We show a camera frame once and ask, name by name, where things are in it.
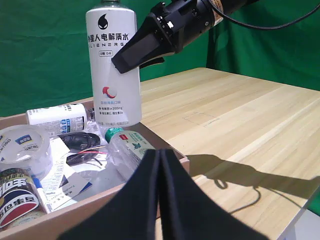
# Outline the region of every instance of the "green screen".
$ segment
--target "green screen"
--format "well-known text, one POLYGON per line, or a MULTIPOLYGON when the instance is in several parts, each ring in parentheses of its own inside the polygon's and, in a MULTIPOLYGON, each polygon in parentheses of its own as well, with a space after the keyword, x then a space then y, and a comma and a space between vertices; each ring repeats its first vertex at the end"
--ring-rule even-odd
MULTIPOLYGON (((260 0, 231 17, 277 26, 311 11, 319 0, 260 0)), ((213 69, 320 90, 320 11, 287 28, 247 29, 224 20, 210 32, 207 66, 213 69)))
MULTIPOLYGON (((138 27, 158 0, 123 0, 138 27)), ((92 97, 85 15, 98 0, 0 0, 0 116, 92 97)), ((208 34, 165 63, 141 70, 145 81, 205 67, 208 34)))

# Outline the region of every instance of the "wooden table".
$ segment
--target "wooden table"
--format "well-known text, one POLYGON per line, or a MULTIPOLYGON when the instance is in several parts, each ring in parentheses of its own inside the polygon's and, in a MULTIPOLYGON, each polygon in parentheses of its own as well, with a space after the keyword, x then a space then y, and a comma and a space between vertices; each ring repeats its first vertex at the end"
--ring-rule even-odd
POLYGON ((320 185, 320 92, 206 68, 141 91, 142 123, 187 155, 201 189, 282 240, 320 185))

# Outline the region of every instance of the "white paper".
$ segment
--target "white paper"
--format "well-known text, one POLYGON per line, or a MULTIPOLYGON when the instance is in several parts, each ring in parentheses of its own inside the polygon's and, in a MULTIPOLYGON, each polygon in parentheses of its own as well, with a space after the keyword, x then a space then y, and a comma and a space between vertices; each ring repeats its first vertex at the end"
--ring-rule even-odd
POLYGON ((67 180, 66 184, 55 191, 45 192, 53 210, 78 195, 89 182, 76 173, 75 170, 66 163, 64 164, 63 175, 67 180))
POLYGON ((55 191, 59 188, 64 176, 64 166, 67 161, 67 153, 70 151, 60 137, 50 139, 52 168, 47 176, 41 180, 44 192, 55 191))

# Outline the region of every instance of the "plastic bottle cap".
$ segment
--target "plastic bottle cap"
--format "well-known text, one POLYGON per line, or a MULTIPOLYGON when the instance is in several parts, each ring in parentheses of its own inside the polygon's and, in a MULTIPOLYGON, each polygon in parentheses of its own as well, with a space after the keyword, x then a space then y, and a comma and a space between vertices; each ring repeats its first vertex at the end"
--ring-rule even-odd
POLYGON ((105 140, 109 143, 111 138, 118 132, 124 131, 124 129, 122 127, 116 127, 116 128, 109 128, 105 135, 104 138, 105 140))

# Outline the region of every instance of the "tape roll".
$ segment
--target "tape roll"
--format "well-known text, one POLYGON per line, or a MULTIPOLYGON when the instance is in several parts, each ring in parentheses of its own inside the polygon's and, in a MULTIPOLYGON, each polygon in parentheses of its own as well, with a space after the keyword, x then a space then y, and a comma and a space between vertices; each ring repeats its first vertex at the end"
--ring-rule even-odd
POLYGON ((52 164, 50 139, 42 128, 15 125, 0 130, 0 171, 20 168, 41 180, 52 164))

